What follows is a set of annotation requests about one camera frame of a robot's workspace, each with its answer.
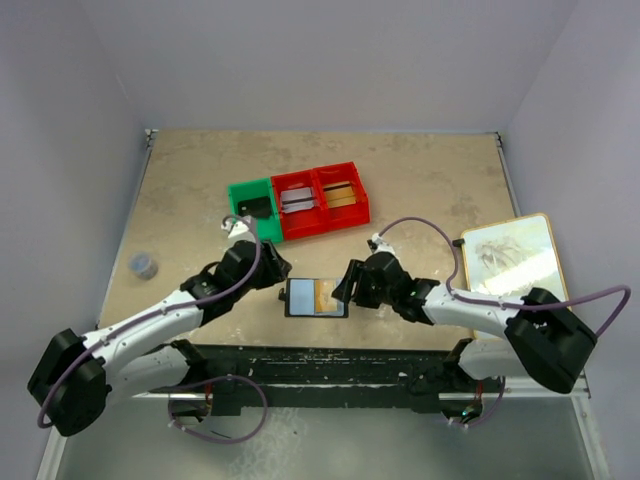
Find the black leather card holder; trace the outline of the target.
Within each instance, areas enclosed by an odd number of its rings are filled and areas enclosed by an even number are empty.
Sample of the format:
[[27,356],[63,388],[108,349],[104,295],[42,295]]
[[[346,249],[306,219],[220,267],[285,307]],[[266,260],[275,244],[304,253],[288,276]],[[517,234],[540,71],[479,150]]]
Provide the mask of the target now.
[[316,279],[335,278],[288,278],[286,284],[278,292],[278,299],[284,303],[285,317],[307,318],[347,318],[348,307],[344,304],[345,314],[342,317],[323,317],[314,314],[314,281]]

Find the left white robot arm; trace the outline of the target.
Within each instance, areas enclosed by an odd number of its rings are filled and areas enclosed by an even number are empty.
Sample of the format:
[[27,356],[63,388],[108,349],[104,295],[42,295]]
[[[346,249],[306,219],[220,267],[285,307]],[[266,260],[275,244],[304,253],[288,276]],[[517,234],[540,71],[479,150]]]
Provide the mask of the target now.
[[39,428],[73,436],[90,426],[117,394],[202,387],[206,369],[173,338],[230,312],[252,290],[285,281],[292,266],[268,240],[241,240],[157,304],[117,324],[55,334],[27,383],[40,407]]

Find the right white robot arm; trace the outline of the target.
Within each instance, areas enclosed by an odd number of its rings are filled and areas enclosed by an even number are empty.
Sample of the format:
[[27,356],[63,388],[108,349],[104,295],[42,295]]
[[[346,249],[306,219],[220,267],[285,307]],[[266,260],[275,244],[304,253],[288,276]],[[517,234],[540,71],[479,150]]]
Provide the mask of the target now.
[[332,296],[345,304],[388,305],[404,320],[456,326],[486,334],[462,347],[445,366],[446,383],[467,391],[479,380],[527,375],[560,394],[570,393],[597,344],[596,334],[549,291],[533,288],[517,298],[447,289],[413,278],[389,251],[350,261]]

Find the gold card in holder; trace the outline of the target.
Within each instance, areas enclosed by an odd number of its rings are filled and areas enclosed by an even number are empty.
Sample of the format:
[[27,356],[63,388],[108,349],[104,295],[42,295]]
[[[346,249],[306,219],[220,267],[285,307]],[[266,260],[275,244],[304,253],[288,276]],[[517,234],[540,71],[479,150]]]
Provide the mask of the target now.
[[337,287],[336,279],[316,279],[314,281],[314,314],[323,317],[342,317],[344,304],[332,294]]

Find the black card holder in bin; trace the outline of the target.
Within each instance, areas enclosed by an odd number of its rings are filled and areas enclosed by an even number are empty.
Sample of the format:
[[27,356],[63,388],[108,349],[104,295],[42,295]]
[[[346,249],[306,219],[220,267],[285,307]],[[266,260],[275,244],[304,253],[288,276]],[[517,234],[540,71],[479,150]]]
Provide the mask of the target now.
[[241,216],[251,216],[255,219],[269,219],[272,214],[271,199],[269,196],[254,197],[241,200],[237,203],[238,213]]

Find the silver cards stack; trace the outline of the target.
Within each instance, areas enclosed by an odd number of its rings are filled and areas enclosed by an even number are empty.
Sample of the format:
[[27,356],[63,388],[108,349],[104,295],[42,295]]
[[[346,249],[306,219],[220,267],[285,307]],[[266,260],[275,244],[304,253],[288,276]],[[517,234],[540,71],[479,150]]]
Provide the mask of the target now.
[[317,206],[312,187],[284,190],[280,194],[281,210],[284,214],[311,210]]

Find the gold cards stack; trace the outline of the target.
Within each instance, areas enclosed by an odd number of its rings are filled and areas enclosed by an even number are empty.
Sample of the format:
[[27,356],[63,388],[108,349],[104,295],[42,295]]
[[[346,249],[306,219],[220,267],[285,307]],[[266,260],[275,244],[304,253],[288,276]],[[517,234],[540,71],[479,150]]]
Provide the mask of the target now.
[[323,194],[326,204],[330,209],[364,202],[361,189],[352,182],[336,182],[324,185]]

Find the green plastic bin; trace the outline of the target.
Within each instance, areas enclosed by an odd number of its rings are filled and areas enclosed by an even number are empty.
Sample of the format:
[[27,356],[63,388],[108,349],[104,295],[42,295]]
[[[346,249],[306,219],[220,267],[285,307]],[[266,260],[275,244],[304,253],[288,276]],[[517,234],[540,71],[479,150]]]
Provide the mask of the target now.
[[255,219],[261,240],[270,240],[274,244],[284,240],[273,187],[268,177],[231,184],[227,187],[227,193],[231,212]]

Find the right red plastic bin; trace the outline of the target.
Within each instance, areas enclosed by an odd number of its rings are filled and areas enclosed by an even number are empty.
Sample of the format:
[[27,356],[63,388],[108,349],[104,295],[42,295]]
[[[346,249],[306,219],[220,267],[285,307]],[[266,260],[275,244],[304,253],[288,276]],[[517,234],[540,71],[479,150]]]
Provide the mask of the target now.
[[327,231],[361,226],[371,221],[368,194],[354,162],[317,167],[312,172],[317,180]]

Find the red plastic bin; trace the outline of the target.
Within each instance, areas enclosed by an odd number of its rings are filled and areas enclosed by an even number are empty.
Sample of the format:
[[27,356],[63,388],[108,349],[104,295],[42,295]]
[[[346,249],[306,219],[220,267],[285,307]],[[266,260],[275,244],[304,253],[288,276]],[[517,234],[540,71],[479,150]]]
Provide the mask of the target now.
[[371,221],[368,194],[354,162],[317,167],[312,172],[317,180],[327,231],[361,226]]
[[328,231],[328,208],[315,173],[303,170],[281,174],[273,176],[271,183],[286,241]]

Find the middle red plastic bin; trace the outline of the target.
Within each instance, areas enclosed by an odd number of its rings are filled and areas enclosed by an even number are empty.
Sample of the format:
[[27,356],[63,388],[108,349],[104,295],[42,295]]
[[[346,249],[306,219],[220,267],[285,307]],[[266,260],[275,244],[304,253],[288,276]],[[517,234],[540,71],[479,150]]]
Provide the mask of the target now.
[[303,170],[281,174],[273,176],[271,183],[286,241],[328,231],[328,208],[315,173]]

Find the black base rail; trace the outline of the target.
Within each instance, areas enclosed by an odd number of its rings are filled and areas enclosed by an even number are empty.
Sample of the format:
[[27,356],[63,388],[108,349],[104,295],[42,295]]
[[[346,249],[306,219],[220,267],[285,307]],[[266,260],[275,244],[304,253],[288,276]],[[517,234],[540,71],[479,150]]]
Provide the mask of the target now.
[[190,372],[172,396],[212,388],[215,416],[244,407],[408,409],[461,413],[477,392],[496,393],[498,380],[474,380],[457,364],[465,341],[453,351],[189,345]]

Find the white board wooden frame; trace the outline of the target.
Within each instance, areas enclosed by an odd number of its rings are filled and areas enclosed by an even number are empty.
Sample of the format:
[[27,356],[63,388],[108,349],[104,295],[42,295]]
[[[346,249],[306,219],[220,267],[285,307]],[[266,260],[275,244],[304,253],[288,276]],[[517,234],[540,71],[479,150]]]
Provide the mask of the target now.
[[474,293],[521,297],[534,287],[566,301],[568,292],[551,222],[536,213],[461,234],[467,288]]

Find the aluminium frame profile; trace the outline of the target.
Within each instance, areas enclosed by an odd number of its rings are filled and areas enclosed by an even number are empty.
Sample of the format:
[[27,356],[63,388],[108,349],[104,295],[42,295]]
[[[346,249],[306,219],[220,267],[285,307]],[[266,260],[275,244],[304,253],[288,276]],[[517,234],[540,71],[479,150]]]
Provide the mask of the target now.
[[[93,357],[90,352],[84,352],[60,374],[58,380],[62,395],[73,400],[87,400],[92,407],[98,407],[144,392],[162,390],[165,386],[177,385],[191,370],[187,358],[189,345],[191,344],[164,345],[129,362],[118,372],[109,371],[104,360]],[[527,375],[488,377],[484,380],[498,380],[502,377],[523,378],[545,388]],[[203,385],[222,380],[221,377],[209,379]]]

